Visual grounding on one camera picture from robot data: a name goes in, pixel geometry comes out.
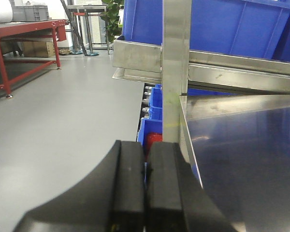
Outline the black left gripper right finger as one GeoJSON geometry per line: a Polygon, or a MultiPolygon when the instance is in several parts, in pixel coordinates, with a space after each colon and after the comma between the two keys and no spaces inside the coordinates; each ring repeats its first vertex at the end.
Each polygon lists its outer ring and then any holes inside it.
{"type": "Polygon", "coordinates": [[[205,193],[177,143],[154,142],[147,161],[148,232],[234,232],[205,193]]]}

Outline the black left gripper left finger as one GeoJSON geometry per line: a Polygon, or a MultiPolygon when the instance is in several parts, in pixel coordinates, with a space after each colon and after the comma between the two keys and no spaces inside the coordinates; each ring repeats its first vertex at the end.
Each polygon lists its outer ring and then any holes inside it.
{"type": "Polygon", "coordinates": [[[145,161],[138,142],[115,141],[76,185],[24,214],[15,232],[142,232],[145,161]]]}

